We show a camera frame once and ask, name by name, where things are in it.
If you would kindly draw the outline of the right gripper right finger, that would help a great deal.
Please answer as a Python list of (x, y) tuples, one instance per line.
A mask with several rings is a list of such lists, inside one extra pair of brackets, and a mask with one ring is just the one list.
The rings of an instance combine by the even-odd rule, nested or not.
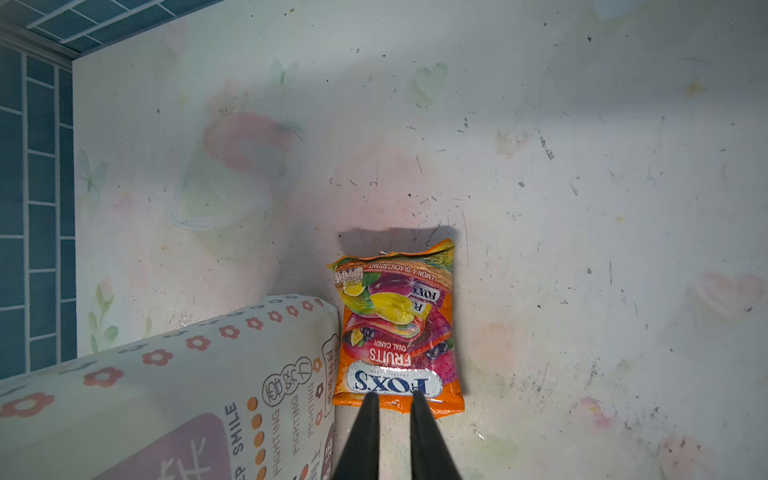
[(421, 391), (414, 391), (412, 396), (410, 448), (413, 480), (461, 479), (438, 424)]

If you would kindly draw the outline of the orange Fox's fruits candy bag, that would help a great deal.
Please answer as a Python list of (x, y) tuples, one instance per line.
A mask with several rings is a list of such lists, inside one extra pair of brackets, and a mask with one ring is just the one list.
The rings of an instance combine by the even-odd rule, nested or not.
[(407, 413), (421, 392), (437, 417), (462, 413), (453, 329), (454, 244), (419, 253), (344, 256), (330, 264), (343, 303), (333, 402)]

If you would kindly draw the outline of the white patterned paper bag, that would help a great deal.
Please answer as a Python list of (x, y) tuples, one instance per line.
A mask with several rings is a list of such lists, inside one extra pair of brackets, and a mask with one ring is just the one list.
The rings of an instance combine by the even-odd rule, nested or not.
[(260, 303), (1, 384), (5, 479), (327, 479), (338, 313)]

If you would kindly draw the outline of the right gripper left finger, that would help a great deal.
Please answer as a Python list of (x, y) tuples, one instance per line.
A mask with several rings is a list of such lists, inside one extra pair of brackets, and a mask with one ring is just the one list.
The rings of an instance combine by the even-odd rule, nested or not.
[(369, 392), (364, 397), (332, 479), (378, 480), (379, 445), (379, 397)]

